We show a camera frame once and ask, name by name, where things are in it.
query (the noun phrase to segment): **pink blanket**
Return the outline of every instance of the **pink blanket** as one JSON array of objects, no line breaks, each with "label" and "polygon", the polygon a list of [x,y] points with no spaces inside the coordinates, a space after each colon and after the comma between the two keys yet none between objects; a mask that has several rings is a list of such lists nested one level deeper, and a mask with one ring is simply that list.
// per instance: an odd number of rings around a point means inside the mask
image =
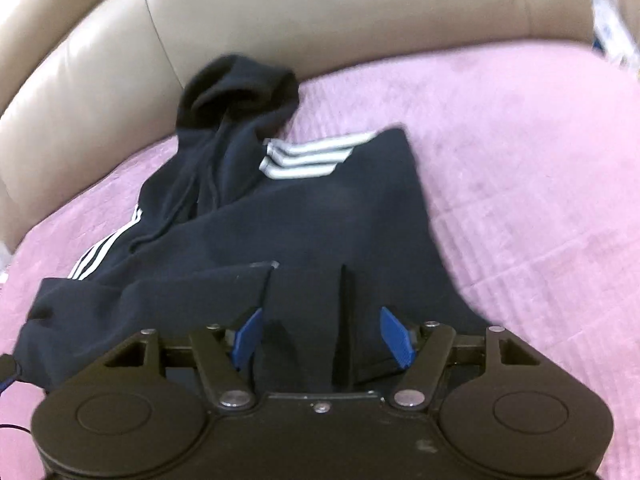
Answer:
[{"label": "pink blanket", "polygon": [[[469,303],[588,384],[616,430],[600,469],[640,478],[640,87],[588,49],[521,43],[377,62],[302,87],[284,132],[302,142],[404,123],[432,229]],[[34,228],[0,296],[11,351],[45,276],[66,276],[129,219],[158,144]],[[36,388],[0,422],[29,425]],[[42,474],[26,434],[0,431],[0,478]]]}]

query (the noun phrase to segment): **black cable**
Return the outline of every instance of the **black cable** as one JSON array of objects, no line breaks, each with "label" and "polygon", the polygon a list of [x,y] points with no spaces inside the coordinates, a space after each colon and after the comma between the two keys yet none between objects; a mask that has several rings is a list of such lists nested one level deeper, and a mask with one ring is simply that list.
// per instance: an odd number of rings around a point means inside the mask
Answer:
[{"label": "black cable", "polygon": [[27,428],[23,428],[22,426],[16,426],[15,424],[0,424],[0,430],[18,430],[18,431],[24,431],[25,433],[31,434],[31,431],[27,430]]}]

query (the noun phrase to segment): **navy hoodie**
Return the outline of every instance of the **navy hoodie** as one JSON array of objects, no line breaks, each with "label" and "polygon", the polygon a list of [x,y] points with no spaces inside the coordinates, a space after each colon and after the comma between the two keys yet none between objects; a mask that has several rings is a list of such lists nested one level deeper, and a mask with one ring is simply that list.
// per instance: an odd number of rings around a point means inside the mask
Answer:
[{"label": "navy hoodie", "polygon": [[131,222],[69,279],[43,280],[15,347],[22,379],[51,391],[140,329],[184,336],[254,306],[262,391],[344,391],[397,372],[383,305],[484,333],[430,235],[404,131],[325,147],[347,156],[286,178],[285,162],[307,159],[284,145],[277,158],[265,139],[297,106],[289,70],[227,56],[200,72],[178,108],[178,152],[144,183]]}]

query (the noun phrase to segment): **blue gripper pad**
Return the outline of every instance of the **blue gripper pad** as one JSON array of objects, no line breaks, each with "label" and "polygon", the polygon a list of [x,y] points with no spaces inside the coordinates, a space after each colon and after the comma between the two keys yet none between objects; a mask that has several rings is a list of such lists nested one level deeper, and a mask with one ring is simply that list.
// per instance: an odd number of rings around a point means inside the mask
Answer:
[{"label": "blue gripper pad", "polygon": [[380,310],[380,333],[398,365],[403,370],[411,366],[415,359],[415,350],[409,331],[386,306]]},{"label": "blue gripper pad", "polygon": [[251,359],[262,339],[262,328],[262,309],[259,308],[236,332],[234,347],[231,351],[231,362],[236,370],[244,368]]},{"label": "blue gripper pad", "polygon": [[20,367],[9,354],[0,355],[0,394],[17,381]]}]

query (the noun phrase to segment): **sofa armrest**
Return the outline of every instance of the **sofa armrest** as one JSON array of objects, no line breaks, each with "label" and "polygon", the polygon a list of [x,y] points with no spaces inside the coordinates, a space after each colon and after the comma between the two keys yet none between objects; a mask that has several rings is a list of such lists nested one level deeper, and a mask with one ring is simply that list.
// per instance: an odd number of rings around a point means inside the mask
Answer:
[{"label": "sofa armrest", "polygon": [[0,0],[0,115],[22,83],[101,0]]}]

